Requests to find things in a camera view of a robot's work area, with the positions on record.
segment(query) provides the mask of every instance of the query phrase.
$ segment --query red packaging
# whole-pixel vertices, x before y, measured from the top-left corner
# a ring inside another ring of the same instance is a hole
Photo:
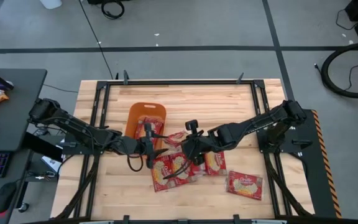
[[[194,173],[194,176],[198,177],[198,176],[201,176],[201,175],[205,175],[206,174],[206,171],[205,171],[205,163],[199,165],[199,166],[196,166],[194,165],[193,163],[191,164],[191,171],[192,173]]]
[[[168,180],[163,179],[164,177],[172,174],[172,166],[169,156],[161,156],[154,160],[153,169],[151,171],[155,192],[176,187],[173,178],[169,178]]]
[[[187,162],[185,155],[181,152],[171,154],[171,165],[172,165],[172,172],[177,171],[183,164]],[[191,170],[191,167],[187,168],[186,171],[182,172],[181,174],[177,175],[173,178],[175,180],[176,186],[188,184],[191,182],[196,181],[196,177]]]
[[[224,161],[224,153],[209,152],[204,155],[205,169],[208,175],[226,175],[226,162]]]
[[[163,123],[161,121],[159,121],[158,119],[145,117],[144,119],[141,118],[138,121],[138,124],[136,127],[135,139],[139,139],[140,137],[146,136],[146,132],[144,131],[145,123],[150,123],[152,125],[152,131],[154,131],[155,134],[160,134]],[[151,140],[153,142],[153,145],[155,146],[157,139],[152,138]]]
[[[226,191],[256,200],[262,199],[263,178],[230,171],[226,180]]]
[[[170,134],[167,136],[167,138],[163,138],[162,140],[167,144],[168,146],[171,146],[175,150],[181,149],[181,142],[182,140],[185,140],[187,136],[186,131],[181,131],[175,134]]]

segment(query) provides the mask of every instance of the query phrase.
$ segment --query wooden tabletop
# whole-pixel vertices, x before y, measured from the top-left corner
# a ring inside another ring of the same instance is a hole
[[[270,107],[281,104],[285,97],[280,80],[264,81]],[[96,82],[82,81],[78,93],[74,116],[87,123]],[[124,133],[129,109],[137,102],[164,105],[167,110],[165,135],[184,130],[185,122],[191,119],[197,119],[199,129],[207,131],[220,124],[255,116],[249,85],[112,86],[106,125]],[[98,110],[96,124],[100,114]],[[224,153],[227,169],[263,178],[261,201],[226,193],[225,176],[203,176],[194,183],[155,193],[150,170],[144,167],[140,172],[133,172],[128,168],[126,156],[105,153],[99,164],[92,220],[122,220],[124,215],[130,215],[132,220],[232,219],[234,214],[241,218],[273,218],[265,163],[256,135],[246,136],[235,150]],[[287,154],[281,158],[288,188],[307,211],[314,213],[301,161]],[[76,192],[82,161],[83,156],[74,156],[62,167],[51,217],[58,215]],[[134,167],[139,164],[138,160],[132,161]],[[281,191],[276,188],[280,211],[284,214]],[[85,192],[82,215],[87,196]]]

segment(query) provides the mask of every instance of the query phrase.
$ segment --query gray floor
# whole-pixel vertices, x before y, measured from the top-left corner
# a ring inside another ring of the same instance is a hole
[[[353,30],[335,25],[338,10],[349,0],[268,0],[281,46],[330,46],[358,42]],[[126,13],[107,20],[84,1],[85,11],[103,47],[200,45],[272,46],[262,0],[133,0]],[[345,14],[339,21],[351,26]],[[39,1],[5,0],[0,9],[0,49],[98,47],[78,1],[46,10]],[[358,218],[358,100],[342,98],[321,84],[313,64],[330,52],[283,52],[295,98],[316,109],[321,120],[342,215]],[[124,69],[131,78],[281,78],[274,51],[108,52],[113,74]],[[332,79],[347,87],[347,74],[358,64],[358,52],[331,65]],[[0,54],[0,68],[45,68],[46,83],[77,90],[81,80],[108,79],[100,53]],[[358,91],[358,68],[352,90]],[[75,93],[44,87],[41,97],[58,100],[72,113]],[[46,220],[55,184],[29,186],[26,213],[11,223]]]

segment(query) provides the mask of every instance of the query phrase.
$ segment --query metal bracket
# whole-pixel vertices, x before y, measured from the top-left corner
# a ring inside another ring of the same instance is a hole
[[[234,224],[240,224],[240,215],[235,214],[233,215],[233,219],[234,219]]]
[[[240,77],[237,79],[236,84],[241,84],[242,77],[244,76],[244,72],[241,73]]]
[[[124,85],[128,85],[129,75],[127,70],[124,70]]]
[[[107,81],[98,81],[98,84],[96,84],[96,90],[101,90],[107,85]]]
[[[285,133],[284,141],[281,143],[279,148],[270,147],[266,144],[265,135],[266,130],[260,130],[257,132],[259,151],[260,153],[275,153],[275,152],[302,152],[300,144],[294,144],[298,140],[298,133],[296,129],[289,129]]]
[[[122,219],[122,224],[129,224],[129,215],[124,215],[124,218]]]
[[[259,86],[259,88],[265,88],[264,80],[254,80],[254,84]]]

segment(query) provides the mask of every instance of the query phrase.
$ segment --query black metal frame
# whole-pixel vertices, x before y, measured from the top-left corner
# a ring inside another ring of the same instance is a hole
[[[250,85],[256,115],[261,114],[258,96],[257,96],[257,88],[260,88],[260,92],[262,94],[264,110],[265,111],[269,110],[269,103],[267,101],[267,95],[266,95],[265,85],[264,85],[263,80],[146,80],[146,81],[137,81],[137,80],[125,79],[124,81],[120,81],[120,80],[98,81],[98,83],[96,85],[96,93],[95,93],[95,97],[94,97],[90,125],[93,125],[93,126],[95,125],[96,114],[97,114],[98,106],[99,106],[100,94],[101,94],[101,90],[104,88],[105,91],[104,91],[103,107],[102,107],[102,113],[101,113],[99,127],[103,128],[105,126],[106,112],[107,112],[107,107],[108,107],[110,89],[114,85],[119,85],[119,86],[121,86],[121,85]],[[265,161],[267,159],[270,161],[269,153],[264,152],[263,154],[264,154]],[[99,155],[95,156],[94,162],[98,164],[99,159],[100,159]],[[275,154],[275,163],[276,163],[276,169],[277,169],[278,175],[281,178],[281,180],[285,183],[283,169],[282,169],[282,163],[281,163],[279,154]],[[86,177],[86,173],[88,170],[88,164],[89,164],[89,155],[85,155],[82,170],[81,170],[79,185],[81,185],[84,182],[84,179]],[[97,175],[92,179],[92,182],[89,187],[88,203],[86,205],[86,215],[85,215],[85,217],[88,217],[88,218],[90,218],[91,214],[92,214],[94,191],[95,191],[95,186],[96,186],[96,178],[97,178]],[[275,190],[274,183],[275,183],[274,180],[268,175],[268,184],[269,184],[269,189],[270,189],[270,196],[272,199],[273,212],[274,212],[275,217],[277,217],[280,215],[280,210],[278,207],[277,193]],[[283,199],[284,199],[286,214],[291,215],[291,206],[290,206],[288,200],[284,197],[284,195],[283,195]],[[75,207],[75,211],[74,211],[75,218],[80,216],[80,210],[81,210],[81,200],[80,200],[80,203],[78,203]],[[241,222],[249,223],[250,222],[250,219],[247,219],[247,220],[240,220],[239,218],[237,219],[238,215],[234,215],[234,217],[235,217],[234,220],[236,221],[235,223],[241,223]],[[166,220],[165,221],[164,220],[149,220],[149,221],[151,223],[166,222]],[[202,222],[202,220],[192,220],[192,222]],[[213,220],[213,222],[232,223],[233,220]]]

